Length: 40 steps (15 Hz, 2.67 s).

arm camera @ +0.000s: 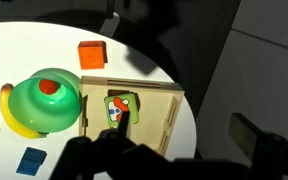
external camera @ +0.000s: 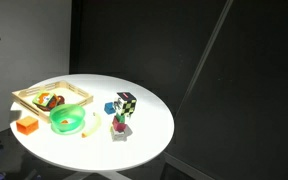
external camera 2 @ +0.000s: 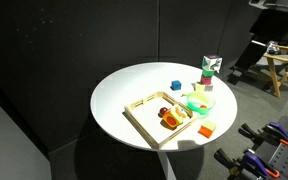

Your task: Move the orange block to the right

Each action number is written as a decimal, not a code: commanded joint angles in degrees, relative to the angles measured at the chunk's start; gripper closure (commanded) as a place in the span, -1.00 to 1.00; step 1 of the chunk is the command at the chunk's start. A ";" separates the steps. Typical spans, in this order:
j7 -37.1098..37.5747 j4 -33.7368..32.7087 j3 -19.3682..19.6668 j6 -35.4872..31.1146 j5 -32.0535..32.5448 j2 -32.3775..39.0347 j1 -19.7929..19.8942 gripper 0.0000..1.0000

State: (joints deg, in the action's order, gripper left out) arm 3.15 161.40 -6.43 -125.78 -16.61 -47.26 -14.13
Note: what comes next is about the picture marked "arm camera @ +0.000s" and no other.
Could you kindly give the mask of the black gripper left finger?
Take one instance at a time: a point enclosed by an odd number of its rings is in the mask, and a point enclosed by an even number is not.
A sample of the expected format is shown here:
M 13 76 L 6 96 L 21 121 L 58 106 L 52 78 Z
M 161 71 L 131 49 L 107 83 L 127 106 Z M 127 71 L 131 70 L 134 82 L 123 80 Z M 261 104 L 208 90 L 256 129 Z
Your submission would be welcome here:
M 119 123 L 118 129 L 117 129 L 117 136 L 118 137 L 125 138 L 127 136 L 129 118 L 130 118 L 130 112 L 129 111 L 124 111 L 121 114 L 120 123 Z

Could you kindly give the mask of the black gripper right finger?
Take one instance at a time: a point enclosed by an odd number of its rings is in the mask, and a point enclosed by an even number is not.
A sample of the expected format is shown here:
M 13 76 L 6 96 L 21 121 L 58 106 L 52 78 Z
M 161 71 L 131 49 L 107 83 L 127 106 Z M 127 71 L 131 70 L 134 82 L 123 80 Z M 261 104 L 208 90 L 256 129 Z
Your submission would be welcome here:
M 246 157 L 252 160 L 260 130 L 243 114 L 233 113 L 228 133 Z

